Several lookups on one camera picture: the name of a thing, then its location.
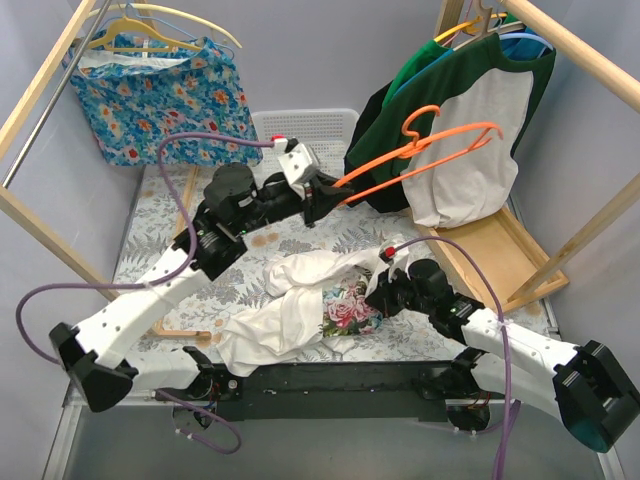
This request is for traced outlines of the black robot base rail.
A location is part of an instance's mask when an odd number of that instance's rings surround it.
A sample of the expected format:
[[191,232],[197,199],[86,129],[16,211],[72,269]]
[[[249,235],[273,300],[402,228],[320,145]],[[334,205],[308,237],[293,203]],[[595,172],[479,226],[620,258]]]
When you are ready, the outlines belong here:
[[216,364],[194,390],[164,390],[206,404],[228,421],[413,418],[485,429],[493,396],[445,385],[441,375],[449,366],[448,361],[283,363],[241,378]]

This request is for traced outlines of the green and grey raglan shirt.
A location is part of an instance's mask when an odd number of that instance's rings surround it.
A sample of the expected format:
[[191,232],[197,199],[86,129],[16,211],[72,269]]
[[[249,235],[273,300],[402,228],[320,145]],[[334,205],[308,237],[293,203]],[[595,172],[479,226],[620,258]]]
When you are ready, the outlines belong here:
[[352,183],[366,196],[402,185],[416,223],[455,228],[497,212],[518,174],[514,159],[553,72],[555,50],[493,34],[433,62],[384,112],[405,117],[424,150],[393,158]]

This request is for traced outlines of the white floral print t-shirt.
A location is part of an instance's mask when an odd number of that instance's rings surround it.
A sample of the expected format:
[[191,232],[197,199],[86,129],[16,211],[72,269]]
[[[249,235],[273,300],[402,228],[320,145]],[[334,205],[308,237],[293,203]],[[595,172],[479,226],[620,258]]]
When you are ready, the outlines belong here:
[[234,375],[295,359],[323,344],[343,353],[353,338],[374,333],[383,316],[365,303],[378,263],[378,250],[339,254],[314,250],[278,258],[264,269],[266,292],[274,299],[232,315],[217,345]]

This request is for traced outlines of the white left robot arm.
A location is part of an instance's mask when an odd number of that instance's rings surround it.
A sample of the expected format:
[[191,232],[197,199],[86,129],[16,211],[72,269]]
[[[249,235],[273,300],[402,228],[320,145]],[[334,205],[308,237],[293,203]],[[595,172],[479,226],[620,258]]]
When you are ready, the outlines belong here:
[[281,172],[257,186],[245,165],[218,168],[193,218],[194,239],[183,231],[142,277],[141,288],[75,326],[60,323],[50,332],[63,369],[90,410],[106,411],[134,390],[205,398],[214,366],[204,353],[193,346],[135,353],[134,344],[155,321],[229,269],[247,250],[245,234],[292,216],[311,227],[353,193],[349,184],[322,172],[301,187],[291,187]]

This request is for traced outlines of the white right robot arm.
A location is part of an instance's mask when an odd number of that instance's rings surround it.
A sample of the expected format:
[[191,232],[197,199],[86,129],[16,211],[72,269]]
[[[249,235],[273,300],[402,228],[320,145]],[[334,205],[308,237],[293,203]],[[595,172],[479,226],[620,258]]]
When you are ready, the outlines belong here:
[[[392,225],[382,230],[386,220]],[[364,293],[347,316],[366,308],[377,317],[421,314],[463,351],[432,381],[447,394],[475,397],[481,391],[524,402],[557,419],[580,443],[606,453],[639,416],[639,391],[611,351],[590,341],[584,346],[540,335],[507,322],[502,310],[453,289],[442,264],[409,257],[412,247],[434,249],[461,244],[419,229],[405,214],[370,218],[373,235],[364,249],[351,248],[344,262],[358,257],[371,272]]]

